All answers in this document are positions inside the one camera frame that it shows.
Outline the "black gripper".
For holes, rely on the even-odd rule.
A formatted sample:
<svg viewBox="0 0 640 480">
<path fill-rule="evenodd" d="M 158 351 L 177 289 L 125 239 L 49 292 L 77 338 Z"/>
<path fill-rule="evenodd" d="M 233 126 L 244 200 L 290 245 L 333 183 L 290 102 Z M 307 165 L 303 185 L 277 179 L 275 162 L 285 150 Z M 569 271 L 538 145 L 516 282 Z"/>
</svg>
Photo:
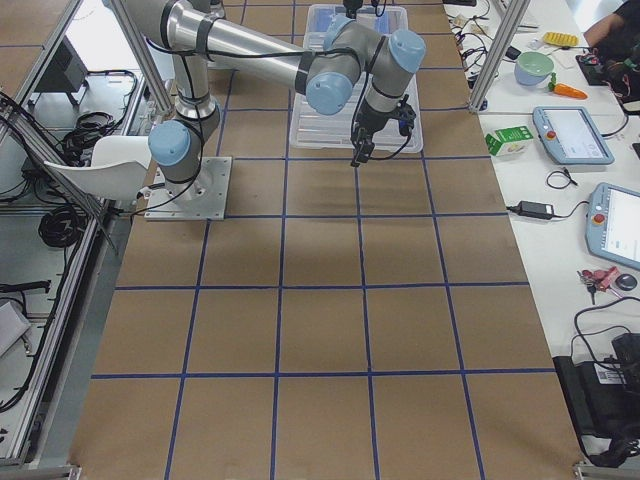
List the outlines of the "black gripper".
<svg viewBox="0 0 640 480">
<path fill-rule="evenodd" d="M 411 137 L 415 127 L 416 113 L 408 103 L 409 96 L 399 99 L 389 112 L 379 112 L 363 100 L 357 108 L 357 130 L 351 134 L 353 157 L 350 165 L 359 167 L 367 163 L 375 148 L 372 139 L 375 133 L 381 131 L 389 120 L 398 122 L 398 131 L 402 137 Z"/>
</svg>

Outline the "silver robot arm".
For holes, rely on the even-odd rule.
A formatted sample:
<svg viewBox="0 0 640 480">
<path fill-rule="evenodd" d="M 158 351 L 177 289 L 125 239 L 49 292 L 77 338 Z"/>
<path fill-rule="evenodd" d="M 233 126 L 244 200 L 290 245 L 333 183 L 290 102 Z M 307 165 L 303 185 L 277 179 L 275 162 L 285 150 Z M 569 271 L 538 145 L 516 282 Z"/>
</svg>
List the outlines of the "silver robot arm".
<svg viewBox="0 0 640 480">
<path fill-rule="evenodd" d="M 405 91 L 426 45 L 411 30 L 384 35 L 337 15 L 322 49 L 309 50 L 228 21 L 192 1 L 127 1 L 124 7 L 138 31 L 171 55 L 176 68 L 177 118 L 152 132 L 149 147 L 168 198 L 177 206 L 200 203 L 213 182 L 201 158 L 220 119 L 207 80 L 210 61 L 285 85 L 324 116 L 343 110 L 363 80 L 350 127 L 354 167 L 372 159 L 374 137 L 390 120 L 397 121 L 405 140 L 413 136 L 416 113 Z"/>
</svg>

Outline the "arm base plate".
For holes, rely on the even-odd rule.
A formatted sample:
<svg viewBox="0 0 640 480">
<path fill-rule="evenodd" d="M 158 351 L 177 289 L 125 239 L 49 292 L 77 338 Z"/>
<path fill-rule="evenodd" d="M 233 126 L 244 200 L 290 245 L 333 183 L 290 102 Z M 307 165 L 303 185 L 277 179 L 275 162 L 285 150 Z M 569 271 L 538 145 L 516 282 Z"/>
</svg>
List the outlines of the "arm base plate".
<svg viewBox="0 0 640 480">
<path fill-rule="evenodd" d="M 232 157 L 204 157 L 189 188 L 165 180 L 159 167 L 154 183 L 163 186 L 147 195 L 144 217 L 150 221 L 223 220 L 231 177 Z"/>
</svg>

